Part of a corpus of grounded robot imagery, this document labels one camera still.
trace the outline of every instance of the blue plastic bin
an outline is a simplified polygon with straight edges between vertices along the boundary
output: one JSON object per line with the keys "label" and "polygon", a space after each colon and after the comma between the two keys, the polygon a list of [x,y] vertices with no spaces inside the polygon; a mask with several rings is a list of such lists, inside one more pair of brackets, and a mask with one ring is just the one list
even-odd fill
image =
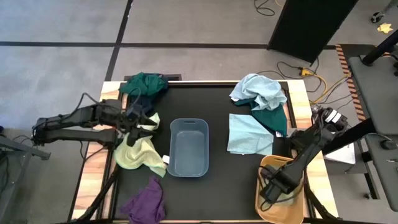
{"label": "blue plastic bin", "polygon": [[209,168],[209,127],[202,119],[180,118],[170,124],[169,174],[201,177]]}

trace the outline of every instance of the yellow cable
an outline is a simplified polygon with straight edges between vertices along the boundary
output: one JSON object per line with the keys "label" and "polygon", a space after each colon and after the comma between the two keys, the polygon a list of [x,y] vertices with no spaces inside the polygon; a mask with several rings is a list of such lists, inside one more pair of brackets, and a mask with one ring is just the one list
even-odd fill
{"label": "yellow cable", "polygon": [[278,0],[275,0],[275,3],[276,3],[278,6],[283,7],[283,5],[279,4]]}
{"label": "yellow cable", "polygon": [[345,78],[349,77],[350,75],[351,75],[351,74],[349,73],[349,74],[345,75],[343,78],[340,78],[340,79],[339,79],[337,82],[335,82],[335,84],[333,84],[328,90],[324,91],[324,92],[322,93],[322,95],[319,96],[318,99],[316,99],[314,102],[312,102],[312,104],[314,105],[314,104],[318,103],[320,100],[322,100],[322,98],[326,95],[326,93],[328,93],[330,90],[332,90],[336,85],[338,85],[338,84],[340,84],[340,83],[343,83],[342,80],[344,80]]}
{"label": "yellow cable", "polygon": [[324,95],[326,93],[326,90],[328,89],[328,84],[327,84],[326,80],[324,78],[322,78],[321,76],[319,76],[319,75],[312,75],[312,76],[315,76],[315,77],[319,78],[325,84],[325,89],[324,89],[324,91],[322,93],[322,95]]}

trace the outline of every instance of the purple cloth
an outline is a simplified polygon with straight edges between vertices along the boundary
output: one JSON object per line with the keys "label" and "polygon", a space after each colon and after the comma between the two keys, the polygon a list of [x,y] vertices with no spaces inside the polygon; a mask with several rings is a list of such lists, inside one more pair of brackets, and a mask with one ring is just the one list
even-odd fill
{"label": "purple cloth", "polygon": [[163,190],[159,179],[152,176],[145,189],[130,199],[120,211],[129,215],[130,223],[159,223],[165,217]]}

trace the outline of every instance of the tan bin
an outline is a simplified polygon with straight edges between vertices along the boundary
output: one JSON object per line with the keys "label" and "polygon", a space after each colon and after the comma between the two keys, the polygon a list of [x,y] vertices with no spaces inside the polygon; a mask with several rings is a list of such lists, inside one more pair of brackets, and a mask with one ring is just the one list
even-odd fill
{"label": "tan bin", "polygon": [[[280,167],[284,165],[286,162],[291,161],[291,158],[286,158],[282,156],[266,156],[261,161],[261,166],[265,165],[273,165],[275,167]],[[276,223],[276,224],[297,224],[302,223],[304,219],[303,214],[303,200],[304,200],[304,193],[302,184],[300,184],[294,191],[293,194],[297,194],[298,191],[300,193],[293,198],[293,202],[289,200],[288,202],[281,202],[275,203],[273,206],[265,211],[262,212],[260,209],[261,203],[264,201],[262,197],[259,196],[259,180],[257,179],[257,188],[256,188],[256,202],[254,207],[256,212],[260,215],[260,217],[268,222]]]}

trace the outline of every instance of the green cloth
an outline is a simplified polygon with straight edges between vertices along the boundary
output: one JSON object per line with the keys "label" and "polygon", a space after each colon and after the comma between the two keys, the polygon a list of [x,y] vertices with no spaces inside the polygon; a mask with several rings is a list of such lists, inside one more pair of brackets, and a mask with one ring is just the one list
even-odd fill
{"label": "green cloth", "polygon": [[[238,100],[235,102],[236,106],[245,105],[247,103],[250,104],[250,107],[253,109],[258,104],[254,102],[255,98]],[[284,111],[283,105],[279,105],[277,108],[272,111],[263,109],[263,110],[252,110],[252,116],[258,120],[262,125],[270,128],[273,131],[277,131],[281,133],[283,136],[287,134],[287,119]]]}
{"label": "green cloth", "polygon": [[167,83],[159,76],[159,74],[140,72],[131,77],[127,83],[119,89],[119,91],[121,93],[128,93],[132,96],[137,96],[139,94],[139,90],[134,90],[135,88],[139,88],[141,90],[142,96],[153,96],[161,89],[167,88]]}

